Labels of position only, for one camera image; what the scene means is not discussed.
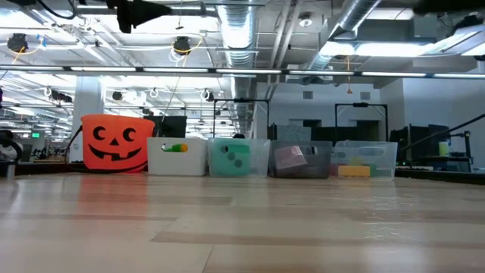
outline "silver duct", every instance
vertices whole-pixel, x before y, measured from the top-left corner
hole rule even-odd
[[[340,34],[357,30],[372,10],[379,5],[380,1],[381,0],[346,0],[343,3],[343,8],[336,22],[336,26],[330,28],[330,30],[325,33],[324,38],[328,40]],[[321,55],[319,52],[313,57],[305,69],[312,71],[323,70],[332,58],[332,55]],[[304,77],[303,83],[309,83],[309,80],[311,80],[311,78]]]
[[[251,49],[254,45],[255,9],[251,6],[219,5],[221,33],[224,47],[227,49]],[[248,52],[226,52],[227,65],[231,68],[253,67],[255,55]],[[233,98],[254,98],[255,79],[250,77],[232,77],[231,92]],[[246,105],[235,104],[237,124],[241,133],[247,131]]]

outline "fluorescent light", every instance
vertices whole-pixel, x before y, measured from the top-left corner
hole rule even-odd
[[[226,74],[281,74],[278,69],[216,69],[217,73]]]
[[[12,133],[31,133],[31,130],[10,130]]]
[[[485,79],[485,74],[434,74],[435,78]]]
[[[200,11],[199,6],[179,6],[179,5],[173,5],[170,6],[171,9],[173,10],[187,10],[187,11]],[[210,8],[207,7],[205,8],[206,11],[215,11],[215,8]]]
[[[373,57],[416,57],[428,49],[428,45],[414,43],[366,42],[355,50],[355,54]]]
[[[424,54],[442,54],[446,50],[458,45],[459,43],[465,41],[466,39],[474,36],[477,32],[470,32],[465,34],[455,34],[441,41],[427,45],[427,50]]]
[[[290,74],[295,75],[311,75],[311,76],[353,76],[351,71],[289,71]]]
[[[0,65],[2,70],[18,71],[62,71],[63,67],[56,66],[36,66],[36,65]]]
[[[106,5],[78,5],[76,6],[77,9],[84,9],[84,8],[98,8],[98,9],[108,9]]]
[[[362,76],[375,77],[426,77],[425,73],[403,73],[403,72],[362,72]]]
[[[32,110],[20,108],[20,107],[11,107],[12,111],[20,115],[36,115],[36,113]]]
[[[69,128],[69,127],[66,127],[66,126],[61,126],[61,125],[59,125],[59,124],[56,124],[55,126],[56,126],[57,128],[61,128],[61,129],[64,129],[64,130],[70,130],[70,128]]]
[[[354,55],[354,46],[344,42],[327,42],[321,49],[320,55]]]
[[[168,72],[168,73],[177,73],[177,72],[192,72],[192,73],[207,73],[208,69],[206,68],[183,68],[183,67],[174,67],[174,68],[162,68],[162,67],[146,67],[143,68],[145,72]]]
[[[134,67],[71,67],[73,71],[135,72]]]
[[[12,99],[12,98],[8,98],[6,96],[3,97],[3,101],[4,102],[13,102],[13,103],[20,103],[19,101],[17,101],[16,99]]]
[[[481,45],[475,46],[473,49],[463,53],[464,56],[481,56],[485,55],[485,42]]]

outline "plastic storage container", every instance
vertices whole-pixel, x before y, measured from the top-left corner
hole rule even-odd
[[[333,149],[330,175],[392,180],[396,156],[397,143],[339,141]]]
[[[149,174],[203,176],[207,165],[207,140],[150,137]]]
[[[273,177],[328,178],[332,143],[327,141],[271,142]]]
[[[215,138],[208,140],[211,176],[265,177],[268,173],[270,140]]]

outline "computer monitor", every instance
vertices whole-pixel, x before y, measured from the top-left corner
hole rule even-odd
[[[155,122],[153,129],[155,137],[185,137],[187,116],[166,116],[165,119],[163,116],[145,116],[144,118]]]

